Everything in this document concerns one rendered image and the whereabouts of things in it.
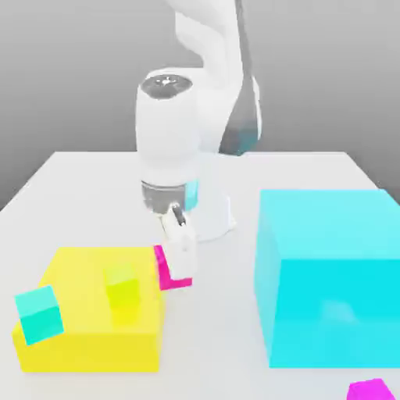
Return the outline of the small turquoise cube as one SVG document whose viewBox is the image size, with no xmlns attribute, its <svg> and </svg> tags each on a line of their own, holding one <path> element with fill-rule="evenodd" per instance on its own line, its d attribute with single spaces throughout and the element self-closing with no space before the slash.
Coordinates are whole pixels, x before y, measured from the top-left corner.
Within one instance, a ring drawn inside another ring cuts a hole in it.
<svg viewBox="0 0 400 400">
<path fill-rule="evenodd" d="M 27 345 L 64 332 L 59 303 L 51 285 L 18 294 L 14 299 Z"/>
</svg>

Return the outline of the small yellow-green cube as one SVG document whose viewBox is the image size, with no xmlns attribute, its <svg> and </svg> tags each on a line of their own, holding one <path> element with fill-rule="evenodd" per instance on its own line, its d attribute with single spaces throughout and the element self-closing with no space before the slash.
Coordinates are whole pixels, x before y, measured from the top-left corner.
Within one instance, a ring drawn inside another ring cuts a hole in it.
<svg viewBox="0 0 400 400">
<path fill-rule="evenodd" d="M 139 312 L 140 283 L 129 264 L 111 265 L 103 270 L 105 292 L 115 325 L 133 323 Z"/>
</svg>

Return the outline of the large yellow box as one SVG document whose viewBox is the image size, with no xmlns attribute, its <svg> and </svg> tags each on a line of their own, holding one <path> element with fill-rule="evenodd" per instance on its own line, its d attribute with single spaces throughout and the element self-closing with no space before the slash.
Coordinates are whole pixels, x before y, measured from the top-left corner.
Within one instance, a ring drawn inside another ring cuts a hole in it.
<svg viewBox="0 0 400 400">
<path fill-rule="evenodd" d="M 129 264 L 140 283 L 137 319 L 115 325 L 103 270 Z M 37 288 L 51 285 L 64 332 L 27 345 L 20 318 L 12 342 L 22 371 L 156 372 L 163 339 L 165 302 L 153 247 L 64 247 L 54 254 Z"/>
</svg>

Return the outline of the large cyan box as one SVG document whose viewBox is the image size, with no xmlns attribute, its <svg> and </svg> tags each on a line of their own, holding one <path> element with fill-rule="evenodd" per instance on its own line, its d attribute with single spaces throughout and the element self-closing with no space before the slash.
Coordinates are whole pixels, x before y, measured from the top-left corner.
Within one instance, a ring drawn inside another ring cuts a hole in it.
<svg viewBox="0 0 400 400">
<path fill-rule="evenodd" d="M 272 368 L 400 368 L 400 204 L 262 190 L 255 297 Z"/>
</svg>

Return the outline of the small magenta cube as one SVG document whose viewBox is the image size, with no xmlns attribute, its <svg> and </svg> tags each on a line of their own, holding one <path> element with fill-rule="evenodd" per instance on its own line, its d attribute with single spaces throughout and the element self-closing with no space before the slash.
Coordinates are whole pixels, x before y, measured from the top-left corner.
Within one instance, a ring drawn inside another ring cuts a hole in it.
<svg viewBox="0 0 400 400">
<path fill-rule="evenodd" d="M 155 260 L 159 277 L 159 289 L 161 291 L 185 288 L 192 285 L 191 278 L 174 280 L 170 276 L 170 268 L 166 259 L 166 255 L 163 251 L 163 247 L 161 245 L 155 245 L 153 249 L 155 253 Z"/>
<path fill-rule="evenodd" d="M 396 400 L 388 386 L 380 378 L 351 383 L 346 400 Z"/>
</svg>

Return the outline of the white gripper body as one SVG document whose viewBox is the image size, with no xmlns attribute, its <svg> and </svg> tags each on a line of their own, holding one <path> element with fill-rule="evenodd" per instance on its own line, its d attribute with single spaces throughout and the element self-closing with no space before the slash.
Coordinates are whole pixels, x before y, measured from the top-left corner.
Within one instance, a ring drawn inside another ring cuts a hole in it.
<svg viewBox="0 0 400 400">
<path fill-rule="evenodd" d="M 166 238 L 162 244 L 172 279 L 192 278 L 197 267 L 197 241 L 189 219 L 179 224 L 173 211 L 162 217 Z"/>
</svg>

